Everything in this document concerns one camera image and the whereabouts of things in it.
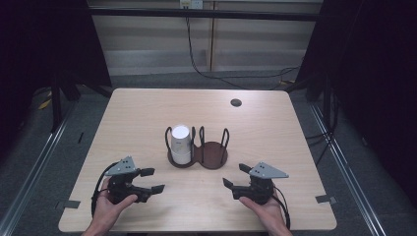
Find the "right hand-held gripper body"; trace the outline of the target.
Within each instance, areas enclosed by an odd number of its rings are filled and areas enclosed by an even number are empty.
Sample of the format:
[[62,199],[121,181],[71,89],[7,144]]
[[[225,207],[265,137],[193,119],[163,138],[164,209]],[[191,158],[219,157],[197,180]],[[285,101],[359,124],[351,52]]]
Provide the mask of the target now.
[[251,167],[248,186],[234,186],[232,196],[234,200],[247,197],[258,205],[264,205],[273,196],[273,179],[288,178],[289,175],[265,162],[259,162]]

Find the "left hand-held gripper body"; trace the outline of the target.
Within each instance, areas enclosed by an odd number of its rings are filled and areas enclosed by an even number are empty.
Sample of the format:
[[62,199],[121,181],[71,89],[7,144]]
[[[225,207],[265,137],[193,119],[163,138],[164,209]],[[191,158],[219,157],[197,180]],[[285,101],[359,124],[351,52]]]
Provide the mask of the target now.
[[111,202],[119,204],[130,195],[138,197],[136,203],[146,203],[148,201],[152,195],[151,189],[133,185],[133,180],[140,176],[141,170],[141,168],[135,166],[133,157],[127,156],[105,172],[105,175],[109,177],[107,190]]

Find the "printed white paper cup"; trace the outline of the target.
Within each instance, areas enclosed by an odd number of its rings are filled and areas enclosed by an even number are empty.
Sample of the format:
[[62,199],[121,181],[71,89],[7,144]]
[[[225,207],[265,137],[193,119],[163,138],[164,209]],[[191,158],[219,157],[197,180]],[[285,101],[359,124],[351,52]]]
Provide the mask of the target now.
[[179,154],[190,152],[191,131],[185,125],[177,125],[171,132],[172,150]]

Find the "person's right hand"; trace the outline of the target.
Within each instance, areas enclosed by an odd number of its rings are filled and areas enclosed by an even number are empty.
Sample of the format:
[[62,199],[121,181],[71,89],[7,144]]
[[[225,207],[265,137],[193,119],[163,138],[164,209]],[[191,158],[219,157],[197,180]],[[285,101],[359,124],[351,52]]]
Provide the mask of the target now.
[[268,232],[278,232],[286,228],[281,208],[275,200],[258,205],[247,197],[240,197],[239,202],[249,208],[260,220]]

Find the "person's left hand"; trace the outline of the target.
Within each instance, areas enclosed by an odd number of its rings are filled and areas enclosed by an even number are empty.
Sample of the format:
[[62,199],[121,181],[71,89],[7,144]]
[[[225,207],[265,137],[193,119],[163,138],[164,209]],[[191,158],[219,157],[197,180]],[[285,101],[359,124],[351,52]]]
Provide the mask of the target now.
[[119,204],[113,204],[110,201],[110,195],[107,190],[108,183],[109,179],[106,178],[98,193],[91,222],[92,225],[104,230],[109,230],[115,224],[121,212],[133,204],[138,198],[136,195],[130,195]]

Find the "grey tape strip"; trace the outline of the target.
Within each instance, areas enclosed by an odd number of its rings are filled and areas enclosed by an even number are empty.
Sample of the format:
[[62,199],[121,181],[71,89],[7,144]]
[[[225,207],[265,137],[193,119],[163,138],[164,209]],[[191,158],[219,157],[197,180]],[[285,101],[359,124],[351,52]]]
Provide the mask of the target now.
[[321,195],[321,196],[316,196],[316,201],[318,204],[329,203],[330,205],[333,205],[336,203],[336,198],[330,197],[328,195]]
[[60,201],[56,204],[55,208],[61,209],[61,210],[65,208],[78,208],[80,203],[81,203],[80,201],[70,201],[70,200]]

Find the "black curtain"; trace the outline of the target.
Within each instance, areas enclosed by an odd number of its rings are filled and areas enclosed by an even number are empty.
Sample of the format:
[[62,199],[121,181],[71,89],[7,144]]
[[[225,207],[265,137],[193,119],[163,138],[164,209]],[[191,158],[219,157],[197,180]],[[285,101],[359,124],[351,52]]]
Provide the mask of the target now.
[[417,207],[417,0],[323,0],[297,80],[330,85]]
[[0,160],[12,149],[37,89],[77,100],[77,85],[111,86],[87,0],[0,0]]

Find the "black horizontal bar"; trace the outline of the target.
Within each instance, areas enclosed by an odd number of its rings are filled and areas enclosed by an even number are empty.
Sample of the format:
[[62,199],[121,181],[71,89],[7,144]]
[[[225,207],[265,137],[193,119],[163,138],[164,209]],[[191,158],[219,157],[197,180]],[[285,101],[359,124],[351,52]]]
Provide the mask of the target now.
[[131,8],[89,8],[92,15],[129,16],[129,17],[172,17],[172,18],[209,18],[209,19],[242,19],[269,21],[317,22],[323,19],[318,14],[269,13],[248,11],[219,10],[181,10],[181,9],[131,9]]

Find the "metal floor rail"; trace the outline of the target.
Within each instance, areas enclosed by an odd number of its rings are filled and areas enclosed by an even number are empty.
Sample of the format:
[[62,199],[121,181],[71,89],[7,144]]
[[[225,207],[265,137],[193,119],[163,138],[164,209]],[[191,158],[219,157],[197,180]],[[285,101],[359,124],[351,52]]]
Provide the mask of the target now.
[[341,172],[341,175],[346,182],[346,185],[356,203],[356,206],[358,207],[363,219],[366,222],[369,231],[373,236],[387,236],[379,217],[377,216],[374,208],[366,197],[355,174],[350,168],[349,162],[347,161],[336,138],[330,133],[329,129],[325,125],[324,115],[320,107],[317,104],[311,104],[310,108],[321,132],[325,137],[328,149],[330,150],[334,161],[336,162],[339,171]]
[[29,176],[26,178],[16,198],[6,211],[4,218],[0,221],[0,236],[12,236],[26,206],[28,205],[34,188],[44,172],[52,153],[55,151],[56,146],[61,140],[61,137],[66,130],[68,120],[72,116],[76,107],[77,102],[70,103],[63,120],[57,126],[56,130],[48,136],[41,153],[38,155],[36,163],[30,170]]

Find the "white wall socket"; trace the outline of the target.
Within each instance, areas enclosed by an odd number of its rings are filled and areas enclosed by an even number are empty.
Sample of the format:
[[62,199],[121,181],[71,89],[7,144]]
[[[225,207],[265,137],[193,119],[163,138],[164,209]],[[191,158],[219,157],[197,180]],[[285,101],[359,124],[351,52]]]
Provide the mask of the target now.
[[203,0],[179,0],[181,9],[202,10],[204,8]]

